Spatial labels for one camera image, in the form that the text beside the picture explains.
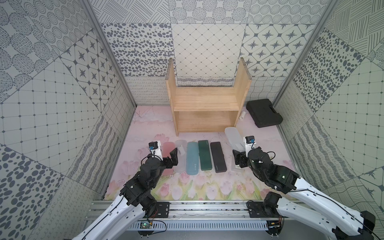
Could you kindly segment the pink pencil case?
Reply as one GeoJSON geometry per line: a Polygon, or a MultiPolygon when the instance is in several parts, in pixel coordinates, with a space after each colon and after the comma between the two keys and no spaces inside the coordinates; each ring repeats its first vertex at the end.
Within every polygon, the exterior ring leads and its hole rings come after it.
{"type": "MultiPolygon", "coordinates": [[[[163,158],[171,157],[170,152],[173,151],[176,148],[176,145],[174,142],[165,142],[161,146],[162,156],[163,158]]],[[[174,173],[174,169],[165,169],[163,171],[162,176],[170,176],[174,173]]]]}

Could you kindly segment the frosted barcode pencil case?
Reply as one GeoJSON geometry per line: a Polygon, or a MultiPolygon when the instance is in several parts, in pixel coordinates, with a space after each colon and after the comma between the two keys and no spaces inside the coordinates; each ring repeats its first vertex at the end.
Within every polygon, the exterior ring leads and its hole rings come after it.
{"type": "Polygon", "coordinates": [[[235,164],[233,164],[231,166],[231,170],[232,171],[237,171],[237,172],[242,172],[243,171],[243,169],[239,165],[235,165],[235,164]]]}

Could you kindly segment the clear pencil case with label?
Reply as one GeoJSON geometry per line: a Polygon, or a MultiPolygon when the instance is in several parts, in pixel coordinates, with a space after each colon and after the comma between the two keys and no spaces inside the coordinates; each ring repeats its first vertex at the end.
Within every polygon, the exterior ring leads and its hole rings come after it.
{"type": "Polygon", "coordinates": [[[174,167],[174,171],[181,174],[186,170],[187,141],[177,140],[175,141],[175,145],[178,150],[178,165],[174,167]]]}

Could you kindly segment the frosted clear pencil case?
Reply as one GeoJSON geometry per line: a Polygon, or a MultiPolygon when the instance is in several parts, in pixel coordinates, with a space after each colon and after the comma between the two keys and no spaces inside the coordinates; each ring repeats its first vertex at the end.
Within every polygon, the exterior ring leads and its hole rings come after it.
{"type": "Polygon", "coordinates": [[[245,151],[244,139],[240,135],[237,128],[235,127],[225,128],[225,134],[233,150],[236,150],[238,152],[245,151]]]}

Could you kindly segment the light blue pencil case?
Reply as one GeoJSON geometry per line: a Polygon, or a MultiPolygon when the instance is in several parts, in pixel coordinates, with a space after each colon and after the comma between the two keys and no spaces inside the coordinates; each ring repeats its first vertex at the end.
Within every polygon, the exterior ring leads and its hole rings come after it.
{"type": "Polygon", "coordinates": [[[199,146],[197,142],[187,143],[186,173],[190,176],[197,175],[200,169],[199,146]]]}

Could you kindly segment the black pencil case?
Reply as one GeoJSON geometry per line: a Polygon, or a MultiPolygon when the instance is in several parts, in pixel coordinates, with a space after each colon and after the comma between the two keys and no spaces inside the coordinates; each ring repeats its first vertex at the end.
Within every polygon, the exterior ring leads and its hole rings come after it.
{"type": "Polygon", "coordinates": [[[224,173],[227,171],[227,165],[225,161],[225,156],[220,142],[210,143],[215,172],[224,173]]]}

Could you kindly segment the dark green pencil case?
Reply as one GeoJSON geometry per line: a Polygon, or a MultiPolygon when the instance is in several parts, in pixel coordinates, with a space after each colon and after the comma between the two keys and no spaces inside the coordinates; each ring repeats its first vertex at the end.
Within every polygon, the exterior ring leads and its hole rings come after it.
{"type": "Polygon", "coordinates": [[[212,170],[211,151],[208,140],[198,141],[200,166],[202,171],[212,170]]]}

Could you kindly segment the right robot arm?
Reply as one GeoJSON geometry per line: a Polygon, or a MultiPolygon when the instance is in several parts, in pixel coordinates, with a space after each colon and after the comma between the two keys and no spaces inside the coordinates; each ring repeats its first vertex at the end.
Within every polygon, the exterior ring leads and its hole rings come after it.
{"type": "Polygon", "coordinates": [[[376,217],[353,210],[309,184],[291,169],[276,165],[260,147],[244,152],[233,150],[235,164],[249,168],[272,189],[260,209],[268,217],[290,218],[333,240],[377,240],[376,217]]]}

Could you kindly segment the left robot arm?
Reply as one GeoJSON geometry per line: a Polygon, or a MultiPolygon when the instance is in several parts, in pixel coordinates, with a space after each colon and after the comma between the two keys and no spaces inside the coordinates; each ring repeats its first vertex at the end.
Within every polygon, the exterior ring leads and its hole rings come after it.
{"type": "Polygon", "coordinates": [[[75,240],[115,240],[128,227],[144,217],[153,217],[157,213],[157,201],[151,190],[159,182],[165,169],[178,165],[178,149],[174,148],[170,156],[163,158],[160,148],[150,147],[147,160],[140,170],[128,180],[112,204],[75,240]]]}

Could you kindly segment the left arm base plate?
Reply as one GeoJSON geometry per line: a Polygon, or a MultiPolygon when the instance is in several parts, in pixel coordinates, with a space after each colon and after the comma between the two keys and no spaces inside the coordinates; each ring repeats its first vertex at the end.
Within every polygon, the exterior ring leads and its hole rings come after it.
{"type": "Polygon", "coordinates": [[[152,204],[146,211],[147,218],[154,219],[166,219],[169,217],[170,202],[156,202],[152,204]]]}

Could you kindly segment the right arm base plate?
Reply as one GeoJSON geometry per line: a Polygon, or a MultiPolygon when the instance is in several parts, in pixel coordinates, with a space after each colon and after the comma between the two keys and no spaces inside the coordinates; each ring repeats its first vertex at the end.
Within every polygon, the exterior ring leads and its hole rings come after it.
{"type": "Polygon", "coordinates": [[[247,201],[246,206],[250,218],[279,218],[279,213],[275,207],[264,202],[247,201]]]}

